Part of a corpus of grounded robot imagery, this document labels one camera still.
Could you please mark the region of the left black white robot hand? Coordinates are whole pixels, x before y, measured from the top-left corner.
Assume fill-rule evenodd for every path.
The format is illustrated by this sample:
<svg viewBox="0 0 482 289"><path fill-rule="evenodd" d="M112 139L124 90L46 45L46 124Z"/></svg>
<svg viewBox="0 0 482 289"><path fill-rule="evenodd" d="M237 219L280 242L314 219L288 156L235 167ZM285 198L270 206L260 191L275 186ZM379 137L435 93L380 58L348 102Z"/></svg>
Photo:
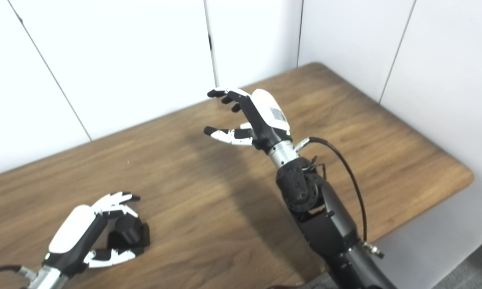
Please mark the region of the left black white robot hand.
<svg viewBox="0 0 482 289"><path fill-rule="evenodd" d="M150 228L128 204L140 196L119 191L92 205L76 206L52 238L42 262L44 274L71 279L87 269L132 261L151 244Z"/></svg>

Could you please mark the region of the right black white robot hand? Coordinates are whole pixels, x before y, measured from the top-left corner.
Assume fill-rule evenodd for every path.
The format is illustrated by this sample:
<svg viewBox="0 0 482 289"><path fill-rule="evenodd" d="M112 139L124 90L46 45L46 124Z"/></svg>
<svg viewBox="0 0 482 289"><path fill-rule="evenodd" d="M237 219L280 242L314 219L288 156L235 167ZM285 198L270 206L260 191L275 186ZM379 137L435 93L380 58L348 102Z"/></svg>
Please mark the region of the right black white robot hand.
<svg viewBox="0 0 482 289"><path fill-rule="evenodd" d="M235 129L204 128L204 134L234 146L254 146L268 154L281 142L293 141L290 125L282 109L268 91L256 89L249 94L239 88L217 87L208 92L210 98L221 98L223 104L234 103L232 112L243 112L248 126Z"/></svg>

